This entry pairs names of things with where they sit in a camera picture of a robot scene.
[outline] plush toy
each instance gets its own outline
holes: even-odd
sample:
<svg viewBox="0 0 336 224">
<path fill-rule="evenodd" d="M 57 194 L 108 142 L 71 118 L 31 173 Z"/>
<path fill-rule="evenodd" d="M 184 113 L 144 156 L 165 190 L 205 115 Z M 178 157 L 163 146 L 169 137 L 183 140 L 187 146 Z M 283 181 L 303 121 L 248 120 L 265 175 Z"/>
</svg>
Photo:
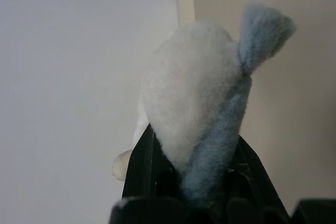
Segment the plush toy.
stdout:
<svg viewBox="0 0 336 224">
<path fill-rule="evenodd" d="M 254 5 L 243 13 L 238 43 L 220 26 L 196 22 L 179 29 L 154 53 L 142 83 L 133 143 L 150 122 L 193 206 L 212 207 L 222 197 L 250 76 L 295 29 L 278 10 Z M 113 164 L 119 179 L 125 178 L 130 153 Z"/>
</svg>

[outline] white plush body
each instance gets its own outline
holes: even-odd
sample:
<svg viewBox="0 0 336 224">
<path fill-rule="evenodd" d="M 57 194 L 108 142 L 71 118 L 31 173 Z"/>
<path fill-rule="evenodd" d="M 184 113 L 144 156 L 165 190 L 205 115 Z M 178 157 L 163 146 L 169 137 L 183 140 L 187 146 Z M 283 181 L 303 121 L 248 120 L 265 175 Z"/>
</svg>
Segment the white plush body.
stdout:
<svg viewBox="0 0 336 224">
<path fill-rule="evenodd" d="M 241 76 L 237 43 L 215 24 L 181 28 L 154 53 L 143 80 L 145 112 L 139 118 L 147 114 L 164 154 L 179 172 Z"/>
</svg>

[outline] beige wall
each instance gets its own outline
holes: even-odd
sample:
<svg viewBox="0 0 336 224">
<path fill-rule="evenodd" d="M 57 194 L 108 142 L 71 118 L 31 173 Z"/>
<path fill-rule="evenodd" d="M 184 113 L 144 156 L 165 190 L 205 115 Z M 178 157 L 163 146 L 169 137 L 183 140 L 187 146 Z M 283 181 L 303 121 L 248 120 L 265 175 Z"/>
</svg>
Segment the beige wall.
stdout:
<svg viewBox="0 0 336 224">
<path fill-rule="evenodd" d="M 181 25 L 193 21 L 186 15 L 193 12 L 236 39 L 241 12 L 251 2 L 276 7 L 297 23 L 283 50 L 254 74 L 241 134 L 289 211 L 300 198 L 336 197 L 335 0 L 193 2 L 193 10 L 180 8 Z"/>
</svg>

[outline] white wall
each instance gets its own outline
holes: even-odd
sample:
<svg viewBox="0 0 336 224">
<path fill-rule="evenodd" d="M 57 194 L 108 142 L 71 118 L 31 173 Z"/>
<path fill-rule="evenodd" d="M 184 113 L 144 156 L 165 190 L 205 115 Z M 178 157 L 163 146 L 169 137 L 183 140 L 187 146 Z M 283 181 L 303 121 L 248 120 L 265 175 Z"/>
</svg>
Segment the white wall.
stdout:
<svg viewBox="0 0 336 224">
<path fill-rule="evenodd" d="M 176 0 L 0 0 L 0 223 L 106 223 Z"/>
</svg>

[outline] plush tail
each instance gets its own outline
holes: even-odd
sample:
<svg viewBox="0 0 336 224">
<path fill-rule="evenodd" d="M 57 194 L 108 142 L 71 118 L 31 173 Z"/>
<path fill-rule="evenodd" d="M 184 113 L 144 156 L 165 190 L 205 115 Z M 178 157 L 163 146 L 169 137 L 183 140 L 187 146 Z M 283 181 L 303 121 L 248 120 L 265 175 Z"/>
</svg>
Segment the plush tail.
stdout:
<svg viewBox="0 0 336 224">
<path fill-rule="evenodd" d="M 213 207 L 221 196 L 223 176 L 235 153 L 243 120 L 250 76 L 245 76 L 229 94 L 217 119 L 201 143 L 196 146 L 185 174 L 181 192 L 196 207 Z"/>
<path fill-rule="evenodd" d="M 238 54 L 248 74 L 274 56 L 296 30 L 289 17 L 262 5 L 247 7 L 241 24 Z"/>
</svg>

